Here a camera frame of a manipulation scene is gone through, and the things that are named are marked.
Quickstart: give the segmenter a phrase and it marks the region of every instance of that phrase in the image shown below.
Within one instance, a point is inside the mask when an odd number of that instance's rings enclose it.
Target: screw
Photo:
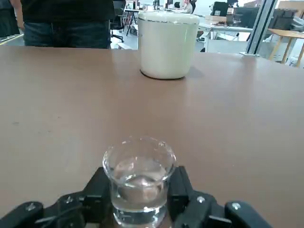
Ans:
[[[73,198],[69,196],[66,200],[66,204],[71,203],[71,202],[73,202]]]
[[[30,205],[28,205],[28,206],[25,208],[25,210],[31,211],[31,210],[33,210],[33,209],[35,209],[35,208],[36,208],[36,206],[34,205],[34,203],[31,203]]]
[[[205,198],[202,197],[202,196],[199,196],[199,197],[196,198],[196,200],[197,200],[198,202],[202,203],[202,202],[205,201]]]
[[[235,210],[241,208],[241,205],[240,205],[239,203],[232,203],[231,205],[232,205],[232,207],[233,207]]]

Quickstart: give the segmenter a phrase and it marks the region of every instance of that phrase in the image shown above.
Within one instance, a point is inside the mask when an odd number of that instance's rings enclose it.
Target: silver rim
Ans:
[[[179,22],[170,22],[170,21],[161,21],[161,20],[145,20],[145,19],[142,19],[142,18],[138,18],[138,20],[148,21],[148,22],[165,23],[165,24],[175,24],[175,25],[198,25],[198,23],[189,24],[189,23],[179,23]]]

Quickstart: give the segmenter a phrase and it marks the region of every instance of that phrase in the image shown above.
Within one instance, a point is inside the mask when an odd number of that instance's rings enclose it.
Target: brown table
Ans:
[[[0,216],[81,190],[111,144],[172,146],[197,190],[304,224],[303,70],[197,53],[187,77],[139,72],[136,51],[0,47]]]
[[[282,59],[282,62],[281,62],[281,64],[285,64],[286,63],[286,59],[287,59],[288,50],[290,48],[291,42],[293,41],[293,39],[304,39],[304,33],[302,33],[302,32],[296,32],[296,31],[288,31],[288,30],[279,30],[279,29],[273,29],[273,28],[270,28],[268,30],[280,37],[279,40],[278,40],[278,42],[276,43],[274,49],[272,50],[272,52],[270,54],[269,60],[272,60],[274,58],[274,55],[276,54],[276,52],[278,51],[278,49],[280,47],[282,39],[284,37],[288,37],[289,38],[288,43],[287,43],[287,47],[285,49],[285,52],[284,52],[284,55],[283,55],[283,59]],[[296,65],[295,65],[296,67],[300,66],[303,53],[304,53],[304,44],[302,45],[298,61],[297,61]]]

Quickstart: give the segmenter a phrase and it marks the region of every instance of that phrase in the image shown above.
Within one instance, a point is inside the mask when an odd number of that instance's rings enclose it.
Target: white container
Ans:
[[[199,17],[163,11],[138,15],[141,72],[158,79],[184,77],[191,66]]]

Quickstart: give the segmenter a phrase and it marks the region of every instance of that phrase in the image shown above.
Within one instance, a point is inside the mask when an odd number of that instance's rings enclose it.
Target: glass beaker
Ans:
[[[103,167],[111,181],[113,214],[119,225],[155,228],[160,224],[175,165],[171,147],[150,137],[130,137],[105,152]]]

